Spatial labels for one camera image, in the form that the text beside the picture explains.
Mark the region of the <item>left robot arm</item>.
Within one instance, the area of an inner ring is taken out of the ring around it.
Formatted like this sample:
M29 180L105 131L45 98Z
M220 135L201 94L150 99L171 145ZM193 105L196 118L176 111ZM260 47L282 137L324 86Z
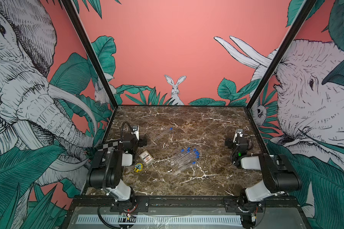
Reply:
M124 140L113 140L104 144L95 153L86 183L95 189L100 189L115 201L134 202L134 191L126 185L122 177L122 168L132 166L138 148L147 145L145 136L126 134Z

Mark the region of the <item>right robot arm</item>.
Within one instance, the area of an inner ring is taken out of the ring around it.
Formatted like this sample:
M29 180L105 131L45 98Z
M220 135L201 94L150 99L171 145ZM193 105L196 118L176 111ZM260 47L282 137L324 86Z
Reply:
M258 170L262 175L260 182L243 189L238 203L260 202L272 196L301 190L302 181L287 156L248 154L247 152L253 148L253 140L248 140L241 132L236 133L234 138L227 138L225 146L232 150L230 161L233 166L245 170Z

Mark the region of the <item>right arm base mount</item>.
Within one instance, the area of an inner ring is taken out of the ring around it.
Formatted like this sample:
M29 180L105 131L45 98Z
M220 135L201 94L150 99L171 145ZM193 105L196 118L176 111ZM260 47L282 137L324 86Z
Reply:
M251 214L263 213L264 205L260 202L250 202L243 197L225 197L223 198L224 207L228 213Z

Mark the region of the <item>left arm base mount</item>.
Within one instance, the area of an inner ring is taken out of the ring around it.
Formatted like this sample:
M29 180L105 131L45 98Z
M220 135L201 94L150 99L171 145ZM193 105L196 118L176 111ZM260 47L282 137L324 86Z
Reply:
M147 196L135 196L132 197L130 200L112 203L110 206L110 212L148 212L149 202L150 198Z

